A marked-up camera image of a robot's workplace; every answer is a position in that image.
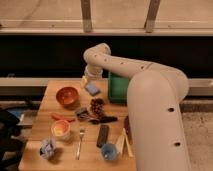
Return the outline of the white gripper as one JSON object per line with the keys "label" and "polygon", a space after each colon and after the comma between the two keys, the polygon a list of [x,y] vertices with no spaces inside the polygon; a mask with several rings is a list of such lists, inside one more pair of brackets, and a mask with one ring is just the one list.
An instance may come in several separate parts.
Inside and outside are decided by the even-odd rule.
{"label": "white gripper", "polygon": [[84,71],[85,76],[82,76],[82,79],[81,79],[82,87],[85,87],[87,85],[88,83],[87,77],[90,80],[98,80],[102,78],[102,73],[103,73],[102,68],[87,65]]}

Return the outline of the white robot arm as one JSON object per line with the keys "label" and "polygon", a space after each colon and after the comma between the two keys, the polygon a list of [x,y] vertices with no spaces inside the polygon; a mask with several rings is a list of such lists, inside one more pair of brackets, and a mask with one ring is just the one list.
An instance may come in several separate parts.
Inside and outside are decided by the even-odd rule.
{"label": "white robot arm", "polygon": [[155,62],[116,57],[101,43],[87,49],[85,75],[103,70],[130,80],[127,108],[137,171],[191,171],[179,104],[189,91],[179,69]]}

